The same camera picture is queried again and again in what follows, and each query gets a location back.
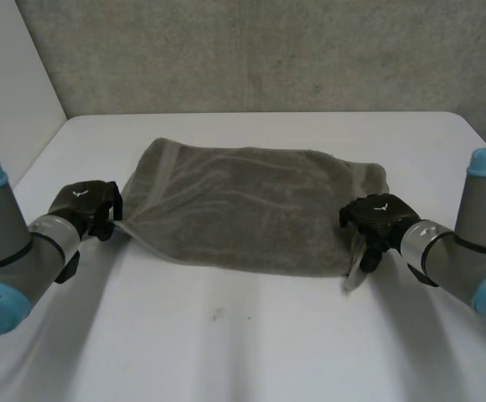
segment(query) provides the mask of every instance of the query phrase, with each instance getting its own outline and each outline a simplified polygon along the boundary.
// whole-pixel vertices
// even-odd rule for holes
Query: gray towel
[[[385,169],[322,152],[190,147],[164,138],[122,191],[119,224],[178,263],[290,276],[343,276],[354,233],[339,209],[388,191]]]

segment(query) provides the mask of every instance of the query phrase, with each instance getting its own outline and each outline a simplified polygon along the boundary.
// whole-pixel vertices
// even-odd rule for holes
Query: gray wall
[[[486,0],[17,0],[69,117],[452,111],[486,140]]]

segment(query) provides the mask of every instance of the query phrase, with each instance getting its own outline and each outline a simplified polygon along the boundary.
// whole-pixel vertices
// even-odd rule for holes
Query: white table
[[[392,193],[450,227],[485,146],[449,113],[77,117],[15,188],[25,219],[67,183],[122,187],[156,137],[378,162]],[[486,321],[391,259],[344,296],[340,279],[179,266],[123,236],[81,253],[0,338],[0,401],[486,400]]]

